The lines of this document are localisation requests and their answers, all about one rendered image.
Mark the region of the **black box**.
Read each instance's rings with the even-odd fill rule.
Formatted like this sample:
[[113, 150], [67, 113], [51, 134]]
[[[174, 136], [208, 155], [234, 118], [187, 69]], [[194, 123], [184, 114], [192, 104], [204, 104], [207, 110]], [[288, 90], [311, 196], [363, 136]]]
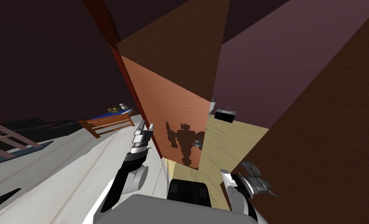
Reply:
[[236, 116], [235, 111], [223, 110], [223, 109], [217, 109], [214, 114], [215, 119], [225, 121], [228, 123], [233, 123], [235, 116]]

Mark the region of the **dark brown wooden door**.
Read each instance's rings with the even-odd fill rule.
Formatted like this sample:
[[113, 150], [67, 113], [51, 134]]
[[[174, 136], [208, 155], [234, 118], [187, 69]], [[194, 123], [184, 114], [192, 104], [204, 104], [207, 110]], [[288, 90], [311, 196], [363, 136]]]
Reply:
[[277, 197], [267, 224], [369, 224], [369, 0], [289, 0], [222, 47], [250, 122], [276, 122], [245, 156]]

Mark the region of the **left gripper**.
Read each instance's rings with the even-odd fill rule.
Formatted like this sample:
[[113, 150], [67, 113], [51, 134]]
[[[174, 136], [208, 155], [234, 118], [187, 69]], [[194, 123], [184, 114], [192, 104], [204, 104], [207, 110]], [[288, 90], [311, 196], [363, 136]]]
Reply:
[[142, 120], [134, 133], [134, 144], [143, 144], [150, 141], [150, 134], [153, 133], [154, 124], [150, 124], [148, 130], [144, 130], [144, 126], [145, 120]]

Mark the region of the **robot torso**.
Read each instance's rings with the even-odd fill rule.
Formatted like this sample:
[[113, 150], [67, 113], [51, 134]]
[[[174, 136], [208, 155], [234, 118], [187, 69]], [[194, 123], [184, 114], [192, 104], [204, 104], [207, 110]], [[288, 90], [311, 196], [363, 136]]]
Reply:
[[211, 206], [207, 186], [172, 179], [166, 199], [133, 194], [116, 208], [96, 212], [93, 224], [259, 224], [254, 217]]

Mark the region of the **blue bed with wooden rail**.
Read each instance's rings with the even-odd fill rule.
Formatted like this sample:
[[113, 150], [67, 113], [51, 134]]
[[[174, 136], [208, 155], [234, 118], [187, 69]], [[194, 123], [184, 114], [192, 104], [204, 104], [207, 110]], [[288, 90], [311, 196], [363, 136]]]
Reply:
[[93, 137], [100, 138], [106, 133], [134, 126], [131, 117], [137, 114], [136, 109], [132, 107], [124, 112], [100, 115], [96, 119], [80, 120], [78, 123]]

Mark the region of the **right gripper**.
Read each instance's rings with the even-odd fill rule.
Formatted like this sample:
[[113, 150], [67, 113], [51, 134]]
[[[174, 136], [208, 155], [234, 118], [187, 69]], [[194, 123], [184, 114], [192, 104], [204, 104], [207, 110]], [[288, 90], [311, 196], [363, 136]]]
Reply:
[[248, 177], [244, 177], [249, 193], [253, 196], [256, 194], [268, 193], [273, 197], [279, 197], [277, 194], [270, 190], [270, 183], [260, 178], [261, 172], [259, 169], [249, 161], [242, 161], [241, 165], [248, 173]]

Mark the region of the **brown wooden door leaf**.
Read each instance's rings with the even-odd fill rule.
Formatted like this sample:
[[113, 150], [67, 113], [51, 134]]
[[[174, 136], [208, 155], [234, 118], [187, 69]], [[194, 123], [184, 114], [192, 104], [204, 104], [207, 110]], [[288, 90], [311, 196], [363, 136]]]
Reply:
[[163, 157], [198, 169], [230, 0], [187, 0], [117, 44]]

